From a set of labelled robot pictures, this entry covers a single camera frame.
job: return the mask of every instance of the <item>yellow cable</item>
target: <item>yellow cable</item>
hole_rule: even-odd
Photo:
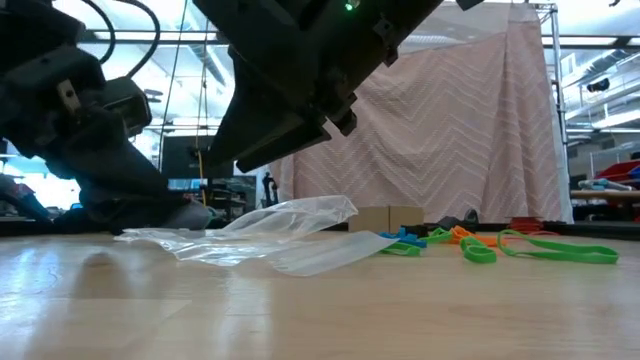
[[[209,20],[207,20],[207,26],[205,28],[205,37],[204,37],[204,48],[205,50],[207,49],[207,33],[209,32]],[[207,89],[205,88],[204,84],[206,81],[206,62],[203,61],[202,62],[202,75],[201,75],[201,81],[202,83],[200,84],[200,96],[198,99],[198,122],[196,125],[196,151],[198,151],[198,167],[200,168],[200,186],[202,186],[202,184],[204,183],[204,167],[202,166],[202,152],[200,151],[200,145],[199,145],[199,139],[200,139],[200,112],[202,111],[202,90],[204,89],[205,91],[205,96],[206,96],[206,91]],[[204,189],[202,189],[202,204],[204,206],[207,206],[207,193],[206,191],[204,191]]]

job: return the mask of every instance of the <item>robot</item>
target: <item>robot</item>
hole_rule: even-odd
[[[236,76],[203,161],[249,171],[329,140],[327,120],[348,136],[357,125],[354,90],[393,64],[443,0],[193,1],[228,40]],[[84,30],[52,0],[0,0],[0,138],[76,179],[89,218],[106,228],[202,227],[208,210],[170,194],[128,141],[151,121],[146,95],[131,73],[105,79],[100,61],[76,47]]]

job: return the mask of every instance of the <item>cardboard box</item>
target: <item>cardboard box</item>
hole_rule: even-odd
[[[402,225],[424,222],[424,210],[415,206],[372,206],[358,208],[358,215],[349,218],[349,231],[396,233]]]

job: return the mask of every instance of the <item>red object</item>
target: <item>red object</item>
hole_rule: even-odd
[[[640,166],[640,160],[613,164],[596,176],[596,179],[607,179],[614,182],[632,180],[631,171]]]
[[[514,217],[509,223],[509,229],[526,235],[558,235],[544,231],[544,224],[535,217]]]

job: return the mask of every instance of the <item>zigzag pattern fabric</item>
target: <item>zigzag pattern fabric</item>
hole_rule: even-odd
[[[358,89],[358,127],[271,164],[281,198],[413,205],[425,221],[561,214],[551,89],[537,22],[406,54]]]

